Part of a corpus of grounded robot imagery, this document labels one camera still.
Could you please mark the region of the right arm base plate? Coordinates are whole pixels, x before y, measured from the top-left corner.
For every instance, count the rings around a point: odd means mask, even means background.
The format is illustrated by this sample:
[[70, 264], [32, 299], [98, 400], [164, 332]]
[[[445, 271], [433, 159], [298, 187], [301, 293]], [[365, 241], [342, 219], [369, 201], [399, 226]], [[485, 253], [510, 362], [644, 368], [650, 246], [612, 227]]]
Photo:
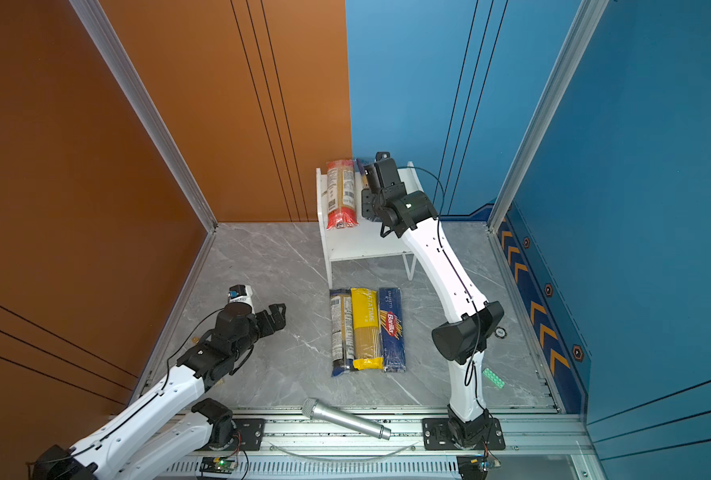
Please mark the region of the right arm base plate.
[[503, 451], [507, 448], [501, 423], [491, 415], [467, 423], [457, 418], [425, 418], [421, 420], [421, 429], [423, 447], [429, 451]]

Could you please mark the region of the red spaghetti bag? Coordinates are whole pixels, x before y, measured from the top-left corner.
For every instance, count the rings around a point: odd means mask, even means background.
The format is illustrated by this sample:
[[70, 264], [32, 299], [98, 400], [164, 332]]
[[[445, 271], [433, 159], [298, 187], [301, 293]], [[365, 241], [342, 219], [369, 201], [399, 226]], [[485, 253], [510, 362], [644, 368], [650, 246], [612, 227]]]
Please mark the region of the red spaghetti bag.
[[328, 163], [327, 220], [329, 230], [357, 226], [356, 178], [351, 159]]

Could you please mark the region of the clear label spaghetti bag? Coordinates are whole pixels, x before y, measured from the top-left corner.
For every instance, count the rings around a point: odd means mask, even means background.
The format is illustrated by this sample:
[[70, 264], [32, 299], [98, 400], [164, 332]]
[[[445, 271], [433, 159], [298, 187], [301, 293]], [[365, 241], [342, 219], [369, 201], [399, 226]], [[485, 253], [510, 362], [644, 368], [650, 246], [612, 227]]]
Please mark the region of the clear label spaghetti bag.
[[352, 294], [349, 289], [330, 291], [332, 322], [332, 376], [354, 369], [356, 359]]

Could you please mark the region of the blue yellow spaghetti bag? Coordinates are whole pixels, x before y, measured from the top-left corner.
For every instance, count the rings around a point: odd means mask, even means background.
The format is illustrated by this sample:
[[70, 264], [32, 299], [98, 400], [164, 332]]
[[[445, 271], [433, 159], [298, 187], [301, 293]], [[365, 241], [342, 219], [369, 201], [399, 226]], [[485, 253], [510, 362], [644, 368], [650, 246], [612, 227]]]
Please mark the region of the blue yellow spaghetti bag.
[[359, 172], [359, 177], [361, 177], [361, 188], [363, 188], [363, 190], [369, 190], [369, 180], [367, 180], [367, 172], [365, 172], [365, 161], [357, 158], [355, 160], [355, 167], [357, 167], [357, 172]]

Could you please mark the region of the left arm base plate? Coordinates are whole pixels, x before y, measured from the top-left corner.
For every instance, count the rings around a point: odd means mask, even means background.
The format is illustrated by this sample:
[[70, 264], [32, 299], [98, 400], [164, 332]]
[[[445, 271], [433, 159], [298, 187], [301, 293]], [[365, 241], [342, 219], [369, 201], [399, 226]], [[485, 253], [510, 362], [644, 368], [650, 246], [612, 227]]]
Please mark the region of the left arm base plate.
[[205, 450], [235, 450], [255, 452], [261, 449], [266, 420], [263, 418], [239, 418], [223, 420], [212, 426], [212, 433]]

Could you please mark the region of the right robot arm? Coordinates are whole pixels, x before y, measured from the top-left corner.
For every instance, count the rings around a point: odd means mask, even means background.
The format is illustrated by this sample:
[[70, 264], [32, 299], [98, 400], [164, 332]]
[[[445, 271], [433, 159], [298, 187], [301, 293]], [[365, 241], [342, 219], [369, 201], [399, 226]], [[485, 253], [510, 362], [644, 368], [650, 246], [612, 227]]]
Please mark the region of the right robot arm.
[[365, 166], [365, 178], [369, 214], [381, 223], [379, 235], [403, 242], [443, 306], [445, 322], [431, 332], [431, 338], [449, 367], [451, 443], [463, 450], [504, 450], [501, 424], [483, 398], [487, 340], [505, 316], [503, 306], [487, 300], [473, 284], [443, 233], [435, 205], [423, 190], [407, 189], [391, 154], [375, 154], [375, 161]]

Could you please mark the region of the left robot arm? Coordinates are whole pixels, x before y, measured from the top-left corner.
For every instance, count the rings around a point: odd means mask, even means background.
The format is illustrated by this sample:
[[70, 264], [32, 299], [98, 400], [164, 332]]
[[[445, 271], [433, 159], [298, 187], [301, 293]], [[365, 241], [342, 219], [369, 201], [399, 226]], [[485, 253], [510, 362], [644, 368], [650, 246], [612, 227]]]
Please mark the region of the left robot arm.
[[215, 326], [155, 388], [72, 447], [50, 447], [29, 464], [30, 478], [154, 478], [199, 447], [239, 448], [233, 411], [205, 394], [237, 373], [260, 339], [286, 327], [287, 307], [254, 312], [234, 302], [213, 316]]

